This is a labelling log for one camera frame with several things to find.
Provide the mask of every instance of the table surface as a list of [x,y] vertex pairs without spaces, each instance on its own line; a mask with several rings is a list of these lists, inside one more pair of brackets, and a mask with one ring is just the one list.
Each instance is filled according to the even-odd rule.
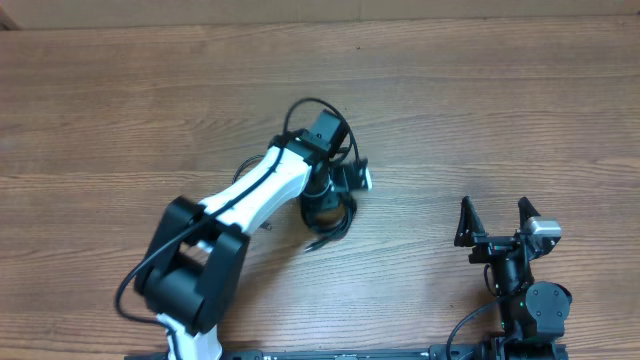
[[[532,267],[574,295],[572,359],[640,357],[640,17],[4,32],[0,84],[2,359],[164,349],[160,329],[116,316],[115,288],[166,204],[227,187],[304,96],[344,111],[373,191],[348,236],[310,254],[297,205],[277,211],[223,345],[443,343],[490,300],[453,246],[460,200],[509,235],[526,195],[564,228]],[[456,341],[498,327],[483,316]]]

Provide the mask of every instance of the black cable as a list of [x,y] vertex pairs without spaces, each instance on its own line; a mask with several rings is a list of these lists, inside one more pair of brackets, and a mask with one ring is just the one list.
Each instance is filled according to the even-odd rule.
[[458,358],[458,360],[464,360],[469,355],[473,356],[473,351],[469,351],[468,353],[462,355],[462,357]]
[[494,301],[482,306],[481,308],[473,311],[471,314],[465,316],[465,318],[462,319],[458,323],[458,325],[456,325],[455,328],[453,328],[453,331],[451,331],[451,334],[449,335],[449,338],[447,339],[447,346],[445,348],[445,352],[447,354],[447,360],[451,360],[451,343],[453,342],[453,338],[456,336],[456,334],[458,333],[460,328],[462,328],[464,326],[464,324],[469,322],[469,320],[471,320],[474,317],[486,312],[487,310],[491,309],[493,306],[498,305],[498,304],[502,303],[503,301],[505,301],[505,300],[507,300],[509,298],[510,298],[510,296],[504,296],[504,297],[498,298],[497,300],[494,300]]
[[320,235],[320,239],[311,243],[311,245],[307,246],[304,249],[304,252],[311,252],[318,250],[328,244],[330,241],[342,239],[351,227],[351,222],[353,222],[353,217],[356,212],[355,204],[353,203],[353,199],[351,200],[342,200],[342,205],[345,207],[345,215],[342,217],[340,222],[335,225],[333,228],[326,229],[319,225],[314,224],[311,219],[308,219],[308,214],[302,211],[302,219],[311,231]]
[[242,174],[244,169],[246,169],[249,165],[251,165],[251,163],[253,163],[254,161],[256,161],[258,159],[262,159],[263,157],[264,157],[264,155],[253,155],[252,157],[250,157],[247,160],[245,160],[242,163],[242,165],[240,165],[238,170],[236,170],[236,173],[233,175],[233,179],[231,179],[231,184],[235,184],[235,182],[238,181],[238,177],[240,176],[240,174]]
[[[343,121],[345,123],[345,125],[349,129],[349,134],[351,136],[351,142],[354,145],[354,150],[355,150],[355,154],[356,154],[356,160],[359,161],[358,148],[357,148],[357,145],[355,144],[355,138],[353,137],[353,133],[351,132],[351,128],[348,127],[349,125],[347,124],[347,122],[344,119],[344,117],[342,116],[342,114],[340,114],[340,112],[335,107],[333,107],[331,104],[327,103],[324,100],[320,100],[320,99],[316,99],[316,98],[304,98],[304,99],[296,101],[289,108],[289,110],[287,111],[287,114],[286,114],[286,116],[284,118],[284,124],[283,124],[283,127],[282,127],[282,137],[285,137],[287,135],[288,126],[289,126],[289,120],[291,118],[291,114],[293,113],[293,110],[295,110],[298,106],[300,106],[301,104],[303,104],[305,102],[317,102],[317,103],[320,103],[320,104],[328,107],[329,109],[331,109],[331,111],[333,111],[336,114],[336,116],[338,116],[338,118],[341,121]],[[267,180],[267,178],[273,172],[275,172],[276,168],[280,164],[280,160],[282,159],[282,155],[283,154],[284,154],[284,147],[281,147],[280,151],[278,152],[278,155],[276,156],[276,160],[273,162],[273,165],[271,165],[271,167],[269,167],[267,172],[264,175],[262,175],[255,183],[251,184],[251,186],[249,186],[247,189],[245,189],[238,196],[236,196],[235,198],[233,198],[232,200],[227,202],[220,209],[214,211],[213,213],[211,213],[209,215],[203,216],[202,219],[200,219],[200,221],[198,221],[194,225],[184,229],[182,232],[180,232],[178,235],[176,235],[173,239],[169,240],[166,244],[161,246],[158,250],[156,250],[155,252],[150,254],[148,257],[143,259],[138,265],[136,265],[136,267],[134,267],[129,272],[129,274],[127,274],[127,276],[120,283],[120,286],[118,287],[118,290],[116,290],[116,295],[115,295],[114,301],[113,301],[114,302],[114,307],[116,308],[116,312],[120,316],[122,316],[123,318],[125,318],[127,320],[130,320],[130,321],[135,321],[135,322],[139,322],[139,323],[143,323],[143,324],[150,324],[150,325],[157,325],[157,326],[164,327],[167,330],[167,334],[171,337],[171,341],[173,343],[173,351],[174,351],[176,360],[182,360],[182,358],[180,357],[180,351],[178,349],[178,341],[177,341],[177,338],[175,336],[175,329],[173,329],[173,327],[171,325],[162,323],[162,322],[160,322],[158,320],[155,320],[155,319],[149,319],[149,318],[139,317],[139,316],[136,316],[136,315],[131,315],[131,314],[128,314],[127,312],[125,312],[124,309],[122,309],[122,305],[121,305],[122,295],[124,294],[124,291],[126,290],[127,285],[129,285],[131,280],[133,280],[133,278],[136,277],[136,275],[140,272],[140,270],[142,268],[147,266],[153,259],[155,259],[163,251],[165,251],[166,249],[168,249],[169,247],[174,245],[176,242],[181,242],[182,240],[184,240],[189,235],[193,234],[196,230],[200,229],[202,226],[204,226],[209,221],[215,220],[215,218],[217,218],[220,214],[222,214],[225,211],[231,209],[238,202],[240,202],[243,198],[245,198],[247,195],[249,195],[251,192],[253,192],[256,188],[258,188],[265,180]]]

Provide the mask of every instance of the robotic arm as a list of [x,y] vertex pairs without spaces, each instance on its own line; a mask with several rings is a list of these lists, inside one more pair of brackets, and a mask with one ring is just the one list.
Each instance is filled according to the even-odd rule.
[[[304,102],[320,102],[324,111],[309,129],[286,130],[288,118]],[[341,148],[347,136],[349,148]],[[342,163],[353,147],[356,159]],[[338,160],[332,160],[342,154]],[[315,250],[343,237],[355,214],[351,192],[371,189],[367,160],[360,159],[357,144],[342,115],[322,100],[303,99],[287,114],[285,130],[276,136],[263,160],[231,187],[199,203],[178,197],[158,225],[135,276],[134,289],[145,298],[157,321],[130,316],[116,295],[121,315],[162,325],[168,330],[169,360],[218,360],[222,347],[216,325],[235,293],[250,236],[287,200],[299,197],[307,225],[320,239]],[[326,214],[332,214],[326,221]],[[180,252],[180,246],[198,246],[209,253],[204,265]],[[128,357],[155,359],[154,357]]]

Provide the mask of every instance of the wood grain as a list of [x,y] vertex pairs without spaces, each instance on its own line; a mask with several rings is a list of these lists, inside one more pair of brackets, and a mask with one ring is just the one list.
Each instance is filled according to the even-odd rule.
[[635,15],[640,0],[2,0],[23,29]]
[[171,199],[228,186],[308,95],[344,109],[374,189],[322,251],[294,203],[253,237],[226,347],[443,343],[489,300],[461,198],[501,234],[526,195],[565,229],[533,269],[574,294],[572,359],[640,357],[637,17],[3,32],[0,84],[1,359],[163,349],[117,284]]

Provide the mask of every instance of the black bracket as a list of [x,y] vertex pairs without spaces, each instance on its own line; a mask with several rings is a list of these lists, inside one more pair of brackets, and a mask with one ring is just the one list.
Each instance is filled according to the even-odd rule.
[[520,229],[530,217],[540,216],[540,213],[533,207],[529,199],[524,196],[518,201],[518,210],[520,212]]
[[489,236],[489,233],[484,230],[471,198],[465,196],[462,198],[460,222],[458,223],[458,231],[453,244],[455,246],[471,247],[475,245],[475,238],[487,236]]
[[[189,226],[207,223],[154,258],[134,283],[150,310],[171,316],[192,335],[209,332],[222,319],[235,294],[250,240],[238,225],[203,216],[202,205],[183,197],[172,201],[145,258]],[[180,252],[181,243],[194,246],[200,240],[214,247],[204,265]]]
[[367,159],[360,163],[341,164],[331,171],[331,180],[335,192],[349,193],[354,190],[366,190],[371,184],[367,178]]

